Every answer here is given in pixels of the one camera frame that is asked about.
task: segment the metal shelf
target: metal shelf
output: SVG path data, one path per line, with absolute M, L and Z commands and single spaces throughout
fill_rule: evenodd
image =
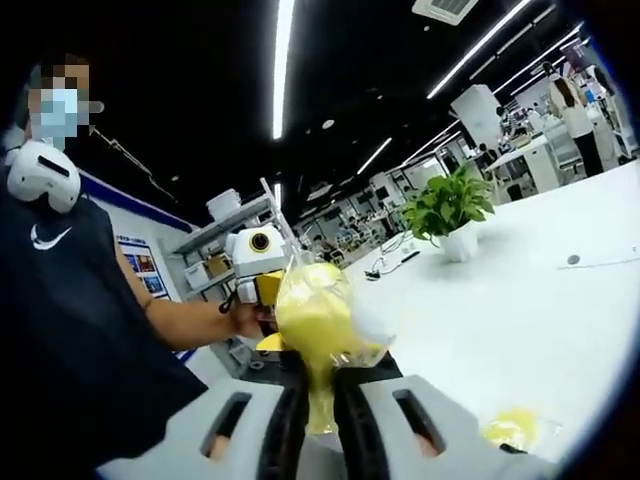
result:
M 242 225 L 247 220 L 268 212 L 269 208 L 269 197 L 267 197 L 266 194 L 262 195 L 255 200 L 241 205 L 238 210 L 227 218 L 210 223 L 206 227 L 188 234 L 171 250 L 171 253 L 181 255 L 191 253 L 207 243 L 213 242 L 220 235 Z
M 204 283 L 200 285 L 198 288 L 196 288 L 195 290 L 191 290 L 189 293 L 187 293 L 187 299 L 193 298 L 196 295 L 200 295 L 202 292 L 209 290 L 210 288 L 213 288 L 216 285 L 220 285 L 221 283 L 226 282 L 227 280 L 230 280 L 231 278 L 233 278 L 234 275 L 235 275 L 235 272 L 233 271 L 233 269 L 230 269 L 224 272 L 222 275 L 218 275 L 217 277 L 212 278 L 207 283 Z

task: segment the air vent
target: air vent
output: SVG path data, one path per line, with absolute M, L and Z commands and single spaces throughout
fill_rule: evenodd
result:
M 412 11 L 450 25 L 458 25 L 476 3 L 478 0 L 417 0 Z

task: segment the woman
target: woman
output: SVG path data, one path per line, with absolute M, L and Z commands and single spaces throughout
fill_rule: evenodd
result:
M 602 161 L 593 133 L 593 123 L 584 108 L 587 98 L 573 83 L 562 78 L 549 62 L 543 68 L 550 80 L 551 112 L 564 120 L 569 135 L 578 146 L 587 177 L 602 173 Z

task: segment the transparent plastic bag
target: transparent plastic bag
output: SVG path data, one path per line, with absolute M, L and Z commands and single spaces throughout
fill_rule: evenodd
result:
M 358 300 L 344 273 L 329 263 L 294 261 L 280 285 L 275 315 L 285 344 L 300 352 L 309 372 L 307 433 L 337 432 L 334 370 L 375 366 L 394 336 Z

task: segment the white table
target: white table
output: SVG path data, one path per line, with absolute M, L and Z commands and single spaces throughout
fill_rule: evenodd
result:
M 547 192 L 561 186 L 558 162 L 549 150 L 549 139 L 545 135 L 540 135 L 531 140 L 527 145 L 505 153 L 485 168 L 484 171 L 490 172 L 520 157 L 524 157 L 539 193 Z
M 638 204 L 632 162 L 498 207 L 478 224 L 480 253 L 468 263 L 417 242 L 421 254 L 377 282 L 363 270 L 379 251 L 346 271 L 397 328 L 391 353 L 404 375 L 424 377 L 481 422 L 511 407 L 557 422 L 560 433 L 533 453 L 559 461 L 594 426 L 637 349 Z M 580 268 L 568 267 L 572 254 Z

